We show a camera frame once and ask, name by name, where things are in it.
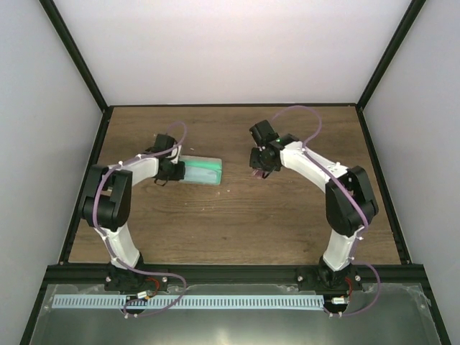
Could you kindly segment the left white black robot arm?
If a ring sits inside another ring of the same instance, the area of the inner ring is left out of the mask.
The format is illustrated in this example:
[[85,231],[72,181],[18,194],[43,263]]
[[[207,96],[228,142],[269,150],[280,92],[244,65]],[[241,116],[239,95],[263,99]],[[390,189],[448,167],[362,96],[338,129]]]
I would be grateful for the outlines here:
[[141,253],[128,227],[132,188],[148,179],[182,180],[185,164],[179,161],[183,140],[159,134],[152,147],[114,165],[92,165],[78,205],[80,217],[101,237],[110,263],[124,270],[121,281],[130,290],[141,289],[147,273],[137,265]]

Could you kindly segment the grey green glasses case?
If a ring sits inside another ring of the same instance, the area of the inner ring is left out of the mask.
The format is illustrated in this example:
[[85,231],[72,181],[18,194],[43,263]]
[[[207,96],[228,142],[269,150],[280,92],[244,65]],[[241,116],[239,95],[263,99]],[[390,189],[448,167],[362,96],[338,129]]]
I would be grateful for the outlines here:
[[179,162],[185,165],[182,183],[219,185],[221,183],[223,163],[219,158],[183,155]]

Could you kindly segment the light blue cleaning cloth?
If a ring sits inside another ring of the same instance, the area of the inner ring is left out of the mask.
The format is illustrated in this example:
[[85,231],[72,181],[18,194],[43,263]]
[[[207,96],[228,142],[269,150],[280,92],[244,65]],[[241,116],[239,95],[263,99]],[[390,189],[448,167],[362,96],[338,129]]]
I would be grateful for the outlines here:
[[202,167],[189,167],[185,170],[184,183],[219,184],[218,173]]

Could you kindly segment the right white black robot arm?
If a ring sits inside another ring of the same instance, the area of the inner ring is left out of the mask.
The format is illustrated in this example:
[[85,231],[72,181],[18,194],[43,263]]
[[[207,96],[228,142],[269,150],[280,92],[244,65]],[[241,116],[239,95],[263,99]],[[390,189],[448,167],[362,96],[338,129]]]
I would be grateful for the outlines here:
[[255,147],[249,166],[262,179],[286,168],[303,176],[325,195],[326,220],[331,235],[318,263],[322,286],[339,287],[349,274],[354,251],[362,234],[379,213],[369,176],[363,167],[346,167],[307,148],[307,142],[286,134],[280,136],[267,121],[249,129]]

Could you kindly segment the pink sunglasses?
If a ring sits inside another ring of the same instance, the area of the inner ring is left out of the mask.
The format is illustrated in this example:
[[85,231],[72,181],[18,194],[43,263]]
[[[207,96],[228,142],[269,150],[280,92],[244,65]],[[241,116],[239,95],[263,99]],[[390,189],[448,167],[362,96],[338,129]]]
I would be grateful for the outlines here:
[[254,170],[252,172],[252,177],[257,179],[265,179],[270,175],[270,172],[266,172],[264,170]]

